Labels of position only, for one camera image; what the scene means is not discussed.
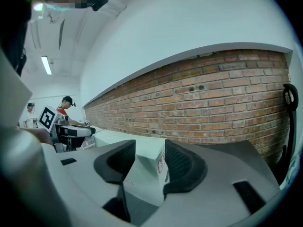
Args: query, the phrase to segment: white ceiling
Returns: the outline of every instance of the white ceiling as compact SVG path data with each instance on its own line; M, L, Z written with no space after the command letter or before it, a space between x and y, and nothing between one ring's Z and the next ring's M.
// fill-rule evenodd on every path
M109 0L98 12L91 8L58 12L44 5L43 14L33 11L29 23L25 49L27 63L23 73L44 76L41 56L48 57L52 77L79 77L85 60L97 36L105 25L113 21L126 8L130 0ZM60 27L64 21L62 43L59 48Z

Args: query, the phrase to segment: brick wall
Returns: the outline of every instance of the brick wall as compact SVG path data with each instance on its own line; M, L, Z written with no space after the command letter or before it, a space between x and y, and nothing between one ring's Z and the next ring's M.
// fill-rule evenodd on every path
M285 82L288 67L281 53L214 52L128 81L85 112L92 125L135 135L197 144L250 140L274 164L289 125Z

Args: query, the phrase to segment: ceiling light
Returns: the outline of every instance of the ceiling light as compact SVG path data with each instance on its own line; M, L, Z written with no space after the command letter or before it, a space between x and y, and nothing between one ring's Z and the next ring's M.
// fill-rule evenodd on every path
M43 8L43 4L42 3L38 3L36 5L34 5L34 10L35 11L41 11Z
M47 73L48 75L51 75L51 74L52 74L52 71L51 71L51 68L49 67L47 56L41 56L41 59L42 59L44 68L45 68L45 70L46 70L46 73Z

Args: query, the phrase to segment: red shirt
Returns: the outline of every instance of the red shirt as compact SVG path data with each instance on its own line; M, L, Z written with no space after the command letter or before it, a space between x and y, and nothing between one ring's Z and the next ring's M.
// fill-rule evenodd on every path
M63 115L67 115L66 111L62 107L58 107L57 111Z

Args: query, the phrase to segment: person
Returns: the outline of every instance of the person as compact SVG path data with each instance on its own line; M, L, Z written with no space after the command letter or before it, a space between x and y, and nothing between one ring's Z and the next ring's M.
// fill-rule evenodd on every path
M76 104L72 103L72 98L70 96L65 96L59 107L57 107L57 111L63 115L67 115L65 109L69 109L71 106L76 106ZM86 126L86 124L83 123L79 123L77 121L72 120L70 117L68 118L68 121L70 122L70 124L75 124L75 125L80 125L80 126Z
M27 119L24 121L24 128L28 128L28 129L36 129L38 128L37 125L37 117L35 112L33 111L33 104L32 103L28 103L27 104Z
M14 71L21 76L23 67L27 61L24 49L27 24L31 19L32 7L38 3L47 3L63 8L84 9L91 7L94 11L101 8L108 0L0 0L0 7L5 8L9 5L10 9L3 9L2 16L9 17L9 21L1 24L0 45L8 62ZM11 11L18 11L17 16L11 16ZM41 143L53 144L50 136L44 129L26 130L35 135Z

